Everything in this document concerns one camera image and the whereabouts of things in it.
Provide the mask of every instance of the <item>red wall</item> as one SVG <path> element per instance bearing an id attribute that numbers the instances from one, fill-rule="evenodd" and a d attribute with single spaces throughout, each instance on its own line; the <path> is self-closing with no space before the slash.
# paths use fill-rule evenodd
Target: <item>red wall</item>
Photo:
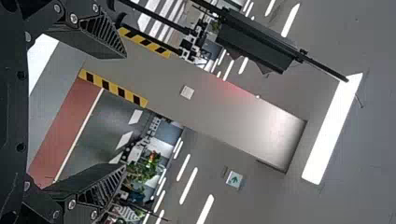
<path id="1" fill-rule="evenodd" d="M 77 78 L 52 122 L 28 173 L 44 188 L 52 184 L 100 88 Z"/>

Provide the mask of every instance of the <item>white rectangular light panel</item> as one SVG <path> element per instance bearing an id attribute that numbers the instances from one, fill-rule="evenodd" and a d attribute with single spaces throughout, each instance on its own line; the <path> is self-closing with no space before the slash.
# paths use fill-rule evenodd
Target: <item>white rectangular light panel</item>
<path id="1" fill-rule="evenodd" d="M 218 65 L 220 65 L 220 64 L 222 63 L 222 60 L 224 59 L 225 53 L 227 53 L 227 50 L 226 50 L 226 49 L 224 49 L 223 52 L 221 53 L 221 56 L 220 56 L 220 60 L 219 60 Z"/>
<path id="2" fill-rule="evenodd" d="M 205 223 L 207 215 L 209 214 L 214 201 L 215 201 L 215 198 L 213 197 L 213 195 L 210 194 L 209 197 L 207 197 L 207 199 L 206 199 L 204 209 L 202 210 L 201 215 L 198 218 L 197 224 Z"/>
<path id="3" fill-rule="evenodd" d="M 186 169 L 187 164 L 189 163 L 191 155 L 187 155 L 186 159 L 184 159 L 183 165 L 180 168 L 180 171 L 178 172 L 176 182 L 180 181 L 181 177 L 183 176 L 184 170 Z"/>
<path id="4" fill-rule="evenodd" d="M 143 110 L 134 110 L 134 113 L 131 116 L 131 119 L 129 119 L 128 124 L 136 124 L 137 122 L 139 122 L 140 117 L 142 117 L 143 114 Z"/>
<path id="5" fill-rule="evenodd" d="M 340 82 L 327 111 L 326 117 L 320 127 L 317 141 L 312 148 L 305 165 L 302 178 L 313 183 L 320 181 L 329 164 L 330 157 L 337 143 L 347 113 L 352 106 L 356 91 L 361 83 L 362 73 L 347 77 L 348 83 Z"/>
<path id="6" fill-rule="evenodd" d="M 165 4 L 163 5 L 163 8 L 161 9 L 160 16 L 166 17 L 166 14 L 169 11 L 169 8 L 172 6 L 172 3 L 174 0 L 166 0 Z M 160 21 L 155 21 L 154 25 L 152 26 L 151 30 L 149 31 L 149 35 L 155 37 L 160 30 L 160 27 L 163 23 Z"/>
<path id="7" fill-rule="evenodd" d="M 242 62 L 241 67 L 239 68 L 239 72 L 238 72 L 239 75 L 244 73 L 245 68 L 247 67 L 247 65 L 248 65 L 248 57 L 245 57 L 244 61 Z"/>
<path id="8" fill-rule="evenodd" d="M 158 0 L 148 0 L 148 3 L 146 4 L 145 8 L 150 10 L 150 11 L 155 11 L 157 9 L 158 4 L 160 1 Z M 148 27 L 149 21 L 151 20 L 151 17 L 142 13 L 137 20 L 137 23 L 139 24 L 139 28 L 141 32 L 145 32 L 146 28 Z"/>
<path id="9" fill-rule="evenodd" d="M 143 220 L 142 224 L 146 224 L 149 221 L 149 214 L 146 214 L 145 219 Z"/>
<path id="10" fill-rule="evenodd" d="M 216 68 L 216 65 L 218 64 L 218 62 L 219 62 L 219 58 L 217 58 L 215 60 L 215 63 L 213 63 L 212 68 L 210 69 L 210 73 L 213 73 L 213 71 L 215 71 L 215 68 Z"/>
<path id="11" fill-rule="evenodd" d="M 267 10 L 265 11 L 265 14 L 264 14 L 265 17 L 270 15 L 270 13 L 274 7 L 274 4 L 275 4 L 275 0 L 271 0 L 270 5 L 268 5 Z"/>
<path id="12" fill-rule="evenodd" d="M 165 174 L 166 174 L 166 168 L 163 169 L 163 173 L 161 174 L 161 177 L 160 177 L 160 180 L 158 181 L 158 184 L 161 184 L 163 182 L 163 177 L 165 176 Z"/>
<path id="13" fill-rule="evenodd" d="M 181 141 L 181 138 L 178 138 L 177 139 L 177 142 L 176 142 L 176 145 L 175 145 L 175 147 L 174 147 L 174 153 L 176 152 L 176 150 L 177 150 L 177 148 L 178 148 L 178 144 L 180 144 L 180 141 Z"/>
<path id="14" fill-rule="evenodd" d="M 247 14 L 245 15 L 246 17 L 248 17 L 248 14 L 250 14 L 250 11 L 253 8 L 253 5 L 254 5 L 254 2 L 251 2 L 250 5 L 248 6 Z"/>
<path id="15" fill-rule="evenodd" d="M 157 196 L 160 196 L 161 190 L 163 190 L 163 185 L 165 185 L 166 178 L 163 179 L 163 182 L 161 183 L 160 187 L 158 188 L 157 191 Z"/>
<path id="16" fill-rule="evenodd" d="M 165 215 L 165 211 L 162 210 L 160 215 L 158 216 L 157 221 L 155 222 L 155 224 L 160 224 L 161 223 L 163 215 Z"/>
<path id="17" fill-rule="evenodd" d="M 175 23 L 178 23 L 178 21 L 180 20 L 180 17 L 181 17 L 181 15 L 183 14 L 183 12 L 184 12 L 184 4 L 181 6 L 181 9 L 180 9 L 180 11 L 178 12 L 178 14 L 177 14 L 177 17 L 175 18 L 175 20 L 174 20 L 174 22 Z M 163 27 L 163 29 L 165 29 L 165 32 L 169 29 L 169 26 L 167 26 L 167 25 L 165 25 L 165 27 Z M 169 33 L 168 33 L 168 35 L 166 36 L 166 38 L 165 38 L 165 43 L 168 43 L 169 42 L 169 39 L 171 38 L 171 35 L 172 35 L 172 33 L 175 31 L 175 29 L 174 28 L 172 28 L 170 31 L 169 31 Z M 165 34 L 161 34 L 160 35 L 160 37 L 159 37 L 159 39 L 160 40 L 163 40 L 163 37 L 162 37 L 162 35 L 165 35 Z"/>
<path id="18" fill-rule="evenodd" d="M 192 171 L 189 182 L 187 182 L 186 188 L 184 188 L 183 194 L 181 195 L 180 200 L 178 201 L 180 204 L 183 204 L 184 201 L 186 201 L 187 195 L 189 194 L 191 185 L 194 182 L 194 179 L 197 176 L 197 173 L 198 173 L 198 168 L 195 167 L 194 170 Z"/>
<path id="19" fill-rule="evenodd" d="M 177 159 L 178 153 L 180 152 L 180 149 L 183 147 L 183 144 L 184 144 L 184 142 L 181 141 L 180 144 L 178 145 L 178 148 L 177 148 L 175 156 L 174 156 L 174 160 Z"/>
<path id="20" fill-rule="evenodd" d="M 223 81 L 227 80 L 228 75 L 230 75 L 230 72 L 231 72 L 231 69 L 233 68 L 233 63 L 234 63 L 234 62 L 235 62 L 235 61 L 232 60 L 232 61 L 230 61 L 230 64 L 228 64 L 228 68 L 227 68 L 227 70 L 225 71 L 225 74 L 224 74 L 224 77 L 223 77 Z"/>
<path id="21" fill-rule="evenodd" d="M 248 9 L 248 4 L 249 4 L 249 3 L 250 3 L 250 0 L 247 0 L 246 3 L 245 3 L 245 6 L 244 6 L 243 12 L 246 12 L 246 11 L 247 11 L 247 9 Z"/>
<path id="22" fill-rule="evenodd" d="M 125 133 L 122 135 L 119 143 L 117 144 L 116 150 L 119 149 L 120 147 L 125 146 L 129 142 L 129 139 L 131 139 L 132 133 L 133 132 L 128 132 L 128 133 Z"/>
<path id="23" fill-rule="evenodd" d="M 297 15 L 297 12 L 298 12 L 298 9 L 299 9 L 299 8 L 300 8 L 300 3 L 297 4 L 297 5 L 295 5 L 295 6 L 291 9 L 291 12 L 290 12 L 290 14 L 289 14 L 289 16 L 288 16 L 288 19 L 286 20 L 285 26 L 283 27 L 283 30 L 282 30 L 282 33 L 281 33 L 281 35 L 282 35 L 283 37 L 288 36 L 290 27 L 291 27 L 291 25 L 293 24 L 294 19 L 296 18 L 296 15 Z"/>
<path id="24" fill-rule="evenodd" d="M 154 213 L 156 213 L 158 211 L 158 209 L 160 208 L 160 205 L 163 202 L 164 196 L 165 196 L 165 190 L 163 190 L 163 193 L 161 194 L 160 198 L 158 199 L 158 202 L 155 204 Z"/>

